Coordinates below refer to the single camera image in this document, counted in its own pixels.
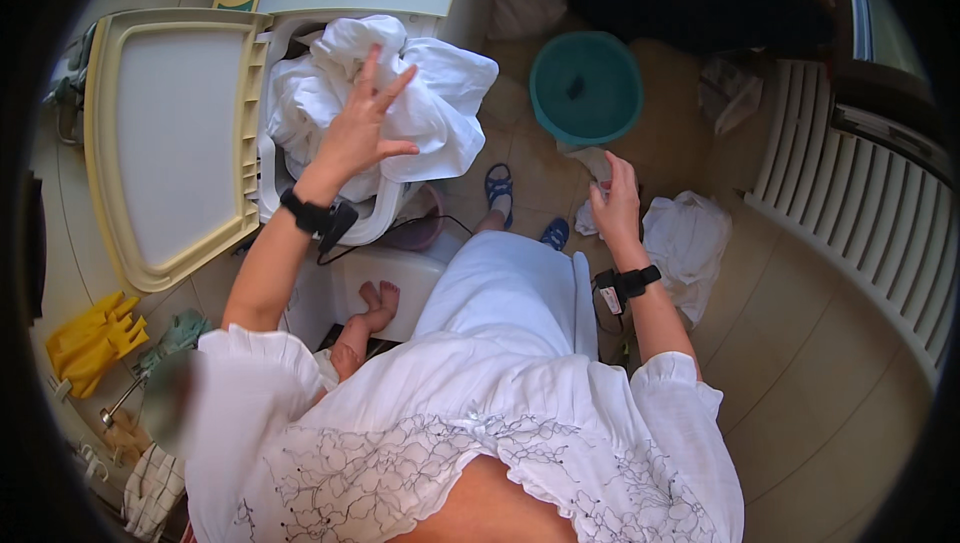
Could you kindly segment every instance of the woman's left hand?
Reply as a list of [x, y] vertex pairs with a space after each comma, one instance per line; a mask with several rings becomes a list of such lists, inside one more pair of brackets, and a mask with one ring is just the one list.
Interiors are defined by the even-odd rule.
[[420, 153], [411, 141], [380, 137], [387, 108], [414, 78], [417, 66], [404, 70], [386, 89], [378, 92], [374, 89], [374, 75], [379, 57], [380, 45], [373, 45], [346, 105], [323, 136], [317, 157], [296, 182], [294, 191], [301, 200], [329, 203], [331, 193], [335, 196], [348, 180], [380, 160]]

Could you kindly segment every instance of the foot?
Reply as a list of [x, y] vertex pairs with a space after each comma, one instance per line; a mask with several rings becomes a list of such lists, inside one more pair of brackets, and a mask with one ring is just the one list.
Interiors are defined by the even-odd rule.
[[374, 288], [374, 283], [366, 281], [360, 285], [360, 298], [366, 301], [366, 306], [371, 312], [380, 309], [380, 294]]
[[380, 281], [380, 303], [382, 309], [390, 313], [392, 321], [401, 305], [401, 288], [389, 281]]
[[486, 204], [490, 210], [503, 214], [504, 228], [510, 228], [514, 222], [514, 179], [506, 164], [494, 164], [484, 179]]
[[563, 218], [555, 217], [552, 222], [547, 224], [546, 230], [540, 237], [540, 242], [557, 251], [563, 251], [569, 238], [570, 225]]
[[367, 281], [360, 287], [360, 297], [366, 301], [369, 310], [358, 316], [366, 322], [369, 333], [379, 333], [387, 328], [397, 315], [397, 308], [401, 303], [401, 288], [391, 282], [380, 281], [378, 293], [374, 284]]

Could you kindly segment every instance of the blue sandal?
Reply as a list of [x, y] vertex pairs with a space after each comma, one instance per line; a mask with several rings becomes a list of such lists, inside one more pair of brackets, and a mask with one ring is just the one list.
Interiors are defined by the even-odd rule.
[[[503, 167], [507, 169], [506, 178], [491, 178], [490, 173], [495, 169]], [[489, 167], [489, 170], [486, 171], [486, 178], [483, 183], [484, 191], [486, 191], [486, 209], [492, 209], [494, 207], [494, 200], [500, 196], [510, 196], [512, 199], [514, 196], [514, 176], [510, 173], [510, 166], [499, 163], [494, 164]], [[503, 223], [503, 228], [510, 228], [510, 225], [514, 223], [514, 206], [510, 204], [510, 215], [507, 216], [507, 221]]]
[[563, 251], [567, 240], [570, 238], [570, 225], [561, 217], [553, 218], [553, 221], [547, 224], [540, 242], [546, 244], [557, 251]]

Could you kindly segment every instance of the washing machine lid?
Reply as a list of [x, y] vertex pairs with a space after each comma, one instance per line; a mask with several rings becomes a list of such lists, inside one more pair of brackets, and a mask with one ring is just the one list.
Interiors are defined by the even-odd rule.
[[84, 96], [90, 196], [117, 276], [163, 291], [258, 227], [272, 17], [163, 8], [97, 22]]

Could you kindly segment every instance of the woman's right hand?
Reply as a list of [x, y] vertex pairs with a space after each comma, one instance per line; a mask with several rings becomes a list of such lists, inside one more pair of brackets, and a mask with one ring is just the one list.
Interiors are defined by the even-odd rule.
[[641, 198], [630, 162], [609, 151], [604, 153], [612, 171], [609, 195], [604, 201], [600, 188], [591, 183], [590, 209], [597, 230], [616, 258], [618, 251], [641, 244]]
[[327, 205], [348, 180], [380, 160], [420, 152], [411, 141], [393, 141], [380, 136], [387, 108], [413, 80], [417, 66], [410, 66], [378, 92], [374, 88], [374, 77], [379, 58], [380, 45], [371, 46], [342, 112], [333, 118], [317, 157], [306, 166], [294, 186], [302, 201]]

